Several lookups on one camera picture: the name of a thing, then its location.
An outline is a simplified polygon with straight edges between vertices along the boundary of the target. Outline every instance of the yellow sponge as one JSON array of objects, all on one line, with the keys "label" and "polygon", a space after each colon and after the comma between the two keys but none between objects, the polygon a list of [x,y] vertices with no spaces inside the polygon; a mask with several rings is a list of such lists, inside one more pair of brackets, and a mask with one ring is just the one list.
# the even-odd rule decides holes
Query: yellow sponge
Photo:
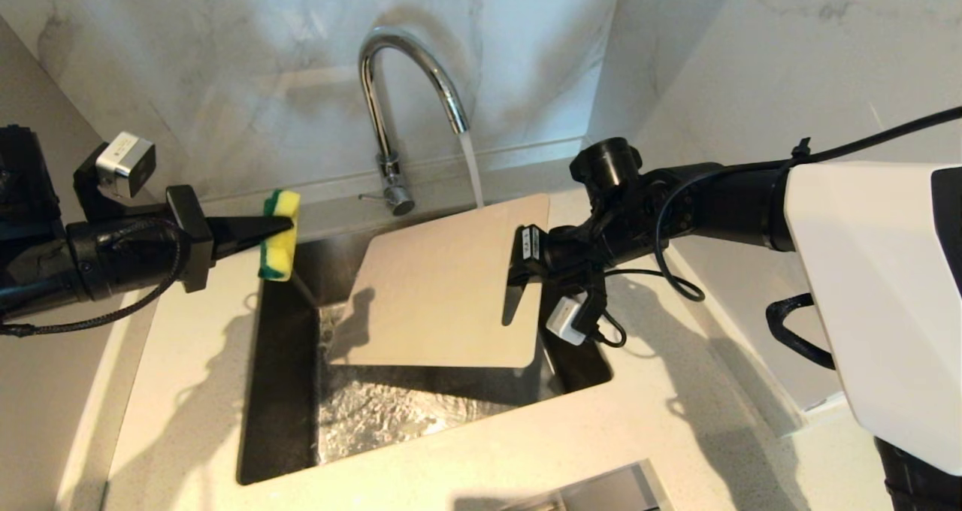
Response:
[{"label": "yellow sponge", "polygon": [[262,279],[275,282],[291,279],[295,267],[295,245],[298,244],[299,207],[300,195],[284,189],[275,189],[264,202],[265,216],[287,216],[295,226],[261,243],[261,270],[258,276]]}]

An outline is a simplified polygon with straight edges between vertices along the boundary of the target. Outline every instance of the chrome faucet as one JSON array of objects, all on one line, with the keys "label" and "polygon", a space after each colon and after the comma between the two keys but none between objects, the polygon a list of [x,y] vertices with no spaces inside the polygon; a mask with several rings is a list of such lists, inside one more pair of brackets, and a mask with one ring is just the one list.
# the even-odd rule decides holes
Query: chrome faucet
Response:
[{"label": "chrome faucet", "polygon": [[418,38],[398,28],[377,27],[372,29],[371,33],[365,38],[364,44],[361,45],[361,55],[358,58],[361,69],[361,85],[364,87],[365,98],[368,100],[368,110],[371,112],[374,134],[377,135],[377,143],[381,147],[381,152],[377,155],[377,164],[381,171],[384,201],[395,216],[402,216],[402,214],[411,212],[411,209],[415,207],[415,201],[405,186],[398,152],[391,148],[391,139],[395,137],[395,134],[389,134],[387,127],[385,127],[381,103],[378,102],[377,91],[374,89],[374,57],[378,51],[384,48],[398,49],[412,59],[416,65],[420,66],[424,75],[434,84],[437,97],[440,97],[440,103],[447,113],[447,121],[451,124],[451,129],[454,130],[455,135],[467,131],[467,117],[464,115],[461,99],[458,98],[458,91],[454,89],[454,83],[451,83],[450,77],[447,77],[447,73],[444,73],[437,60],[427,51],[427,47]]}]

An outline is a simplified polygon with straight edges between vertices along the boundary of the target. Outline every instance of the cutting board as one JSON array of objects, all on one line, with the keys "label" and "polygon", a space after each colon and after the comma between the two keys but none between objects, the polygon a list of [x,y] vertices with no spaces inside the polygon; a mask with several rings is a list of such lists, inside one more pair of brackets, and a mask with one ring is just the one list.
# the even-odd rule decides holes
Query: cutting board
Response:
[{"label": "cutting board", "polygon": [[540,284],[501,322],[520,225],[547,227],[532,195],[375,237],[334,329],[331,364],[526,367],[534,359]]}]

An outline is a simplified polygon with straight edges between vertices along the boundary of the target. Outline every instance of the countertop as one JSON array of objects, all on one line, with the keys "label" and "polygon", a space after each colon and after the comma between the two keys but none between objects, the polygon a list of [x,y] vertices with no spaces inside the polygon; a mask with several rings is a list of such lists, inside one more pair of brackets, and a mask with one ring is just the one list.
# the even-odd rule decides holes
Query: countertop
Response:
[{"label": "countertop", "polygon": [[[550,224],[584,220],[582,190]],[[649,461],[678,510],[886,509],[872,437],[848,411],[779,438],[709,332],[664,281],[613,277],[629,330],[612,381],[332,464],[241,486],[237,457],[260,283],[256,251],[203,292],[159,302],[113,457],[104,509],[470,511]],[[629,267],[654,268],[643,259]]]}]

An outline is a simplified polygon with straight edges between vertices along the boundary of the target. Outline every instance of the sink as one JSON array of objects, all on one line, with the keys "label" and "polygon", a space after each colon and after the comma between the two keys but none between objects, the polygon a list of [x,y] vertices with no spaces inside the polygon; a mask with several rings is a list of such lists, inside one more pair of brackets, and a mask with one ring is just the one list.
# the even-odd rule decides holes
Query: sink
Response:
[{"label": "sink", "polygon": [[543,330],[525,368],[344,367],[325,361],[371,238],[438,216],[298,245],[295,280],[264,282],[248,375],[240,484],[282,476],[466,425],[611,379],[593,343]]}]

